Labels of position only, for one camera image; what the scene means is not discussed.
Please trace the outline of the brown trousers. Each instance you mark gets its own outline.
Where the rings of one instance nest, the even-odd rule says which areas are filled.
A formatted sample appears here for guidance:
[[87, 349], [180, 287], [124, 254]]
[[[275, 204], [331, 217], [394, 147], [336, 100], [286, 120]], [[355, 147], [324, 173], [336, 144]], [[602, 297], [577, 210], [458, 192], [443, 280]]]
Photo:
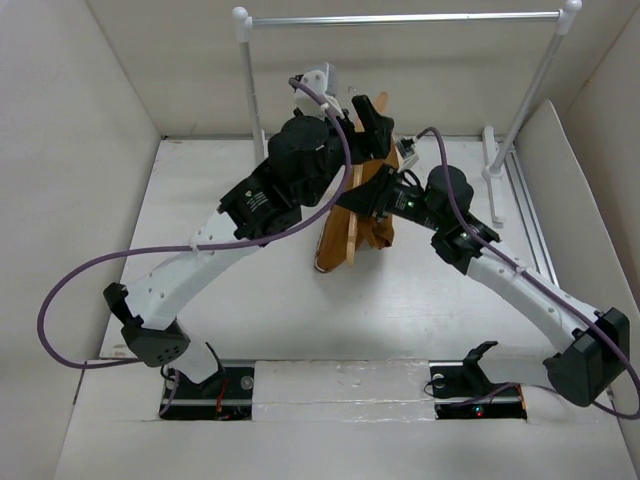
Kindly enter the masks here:
[[[383, 164], [394, 168], [399, 167], [398, 155], [395, 147], [385, 160], [371, 160], [362, 165], [362, 184], [369, 181]], [[347, 259], [348, 226], [350, 212], [339, 206], [331, 208], [324, 223], [322, 233], [315, 253], [314, 267], [320, 273], [329, 273], [343, 264]], [[358, 249], [364, 241], [377, 250], [391, 247], [395, 231], [391, 215], [382, 219], [359, 217], [355, 248]]]

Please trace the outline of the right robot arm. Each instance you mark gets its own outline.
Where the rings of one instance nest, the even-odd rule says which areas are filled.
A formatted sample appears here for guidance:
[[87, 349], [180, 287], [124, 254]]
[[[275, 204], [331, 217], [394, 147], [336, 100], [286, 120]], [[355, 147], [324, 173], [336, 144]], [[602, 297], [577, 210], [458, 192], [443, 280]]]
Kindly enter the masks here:
[[431, 245], [445, 263], [503, 298], [554, 346], [543, 362], [551, 387], [574, 405], [592, 405], [630, 364], [626, 315], [597, 310], [517, 260], [470, 213], [474, 189], [460, 169], [437, 166], [425, 184], [406, 184], [414, 176], [384, 165], [337, 204], [360, 216], [394, 216], [432, 230]]

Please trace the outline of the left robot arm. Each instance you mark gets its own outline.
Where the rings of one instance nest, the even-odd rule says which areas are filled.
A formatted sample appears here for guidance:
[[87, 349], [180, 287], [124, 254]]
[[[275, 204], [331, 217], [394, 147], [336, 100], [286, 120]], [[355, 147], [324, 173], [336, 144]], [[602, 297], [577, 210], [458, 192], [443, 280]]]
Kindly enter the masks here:
[[226, 372], [214, 349], [191, 339], [180, 311], [242, 258], [305, 228], [305, 207], [317, 206], [346, 164], [386, 157], [394, 122], [366, 95], [353, 97], [364, 128], [327, 94], [297, 91], [293, 117], [268, 141], [268, 154], [220, 204], [187, 245], [138, 280], [108, 285], [103, 296], [121, 322], [125, 344], [146, 366], [167, 366], [201, 396], [222, 387]]

